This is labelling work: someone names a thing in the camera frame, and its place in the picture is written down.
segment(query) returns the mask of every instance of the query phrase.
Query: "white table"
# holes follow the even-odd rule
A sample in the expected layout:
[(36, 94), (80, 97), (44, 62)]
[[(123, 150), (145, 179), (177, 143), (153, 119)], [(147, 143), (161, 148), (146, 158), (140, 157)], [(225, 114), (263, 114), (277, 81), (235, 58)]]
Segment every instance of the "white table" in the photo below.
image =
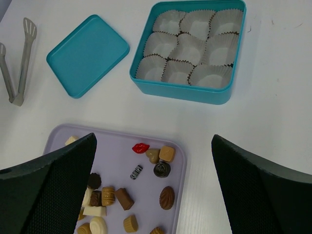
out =
[[(7, 48), (7, 62), (16, 79), (24, 17), (37, 24), (38, 36), (22, 107), (9, 103), (0, 75), (0, 169), (40, 156), (50, 132), (62, 123), (171, 139), (184, 147), (188, 157), (177, 233), (230, 234), (211, 154), (214, 134), (312, 174), (312, 2), (246, 0), (234, 92), (221, 106), (148, 96), (130, 80), (129, 68), (156, 2), (12, 1), (0, 23), (0, 41)], [(45, 58), (91, 14), (111, 24), (131, 50), (86, 95), (72, 99)]]

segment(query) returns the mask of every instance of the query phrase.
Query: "red lips candy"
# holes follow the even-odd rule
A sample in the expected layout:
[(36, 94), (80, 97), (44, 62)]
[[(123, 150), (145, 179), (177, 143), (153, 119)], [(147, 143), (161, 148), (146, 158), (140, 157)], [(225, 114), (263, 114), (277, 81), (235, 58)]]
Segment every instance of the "red lips candy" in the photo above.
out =
[(137, 154), (143, 154), (150, 148), (150, 145), (139, 143), (132, 147), (132, 150)]

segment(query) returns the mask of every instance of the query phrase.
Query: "tongs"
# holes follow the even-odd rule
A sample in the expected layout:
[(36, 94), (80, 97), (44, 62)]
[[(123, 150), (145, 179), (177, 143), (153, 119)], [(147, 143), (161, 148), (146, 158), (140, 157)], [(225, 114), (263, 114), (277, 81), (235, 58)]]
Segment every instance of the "tongs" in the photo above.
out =
[(30, 52), (33, 42), (37, 36), (37, 27), (30, 19), (24, 18), (23, 24), (25, 31), (25, 43), (23, 56), (21, 58), (19, 88), (17, 94), (14, 93), (12, 80), (5, 62), (6, 49), (5, 46), (0, 42), (0, 68), (2, 71), (5, 87), (9, 95), (10, 103), (13, 103), (14, 105), (17, 106), (22, 106), (22, 104), (24, 103), (24, 93), (26, 87), (26, 78), (29, 66)]

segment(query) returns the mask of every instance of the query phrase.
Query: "white paper cup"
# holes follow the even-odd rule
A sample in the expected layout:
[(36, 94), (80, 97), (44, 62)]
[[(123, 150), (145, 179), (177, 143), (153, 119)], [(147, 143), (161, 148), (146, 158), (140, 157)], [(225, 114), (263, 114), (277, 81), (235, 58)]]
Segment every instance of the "white paper cup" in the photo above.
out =
[(193, 65), (188, 62), (168, 61), (161, 81), (175, 84), (189, 84), (188, 78), (192, 70)]
[(185, 60), (197, 66), (205, 53), (205, 42), (189, 34), (178, 36), (178, 46), (169, 54), (169, 58)]
[(166, 66), (166, 60), (158, 55), (145, 57), (136, 71), (137, 79), (161, 81)]
[(181, 31), (189, 33), (192, 36), (207, 40), (210, 31), (210, 20), (215, 14), (215, 11), (200, 10), (187, 13), (181, 21)]
[(167, 58), (177, 46), (175, 35), (168, 33), (152, 33), (145, 44), (144, 56), (160, 55)]
[(153, 25), (153, 31), (178, 35), (180, 33), (180, 22), (185, 14), (186, 12), (176, 10), (160, 14)]
[(198, 65), (190, 76), (190, 84), (194, 86), (221, 89), (231, 80), (232, 67)]
[(210, 36), (222, 33), (239, 33), (243, 20), (243, 12), (238, 9), (218, 11), (210, 23)]
[(234, 63), (238, 37), (237, 34), (227, 33), (209, 38), (201, 62), (214, 66), (231, 65)]

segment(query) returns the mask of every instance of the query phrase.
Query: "teal lid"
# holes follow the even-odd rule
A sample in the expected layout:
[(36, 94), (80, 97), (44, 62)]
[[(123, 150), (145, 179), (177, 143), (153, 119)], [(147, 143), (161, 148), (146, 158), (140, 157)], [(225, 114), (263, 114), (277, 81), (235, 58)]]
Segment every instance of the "teal lid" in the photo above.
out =
[(129, 50), (114, 29), (92, 15), (48, 54), (47, 62), (68, 95), (80, 98)]

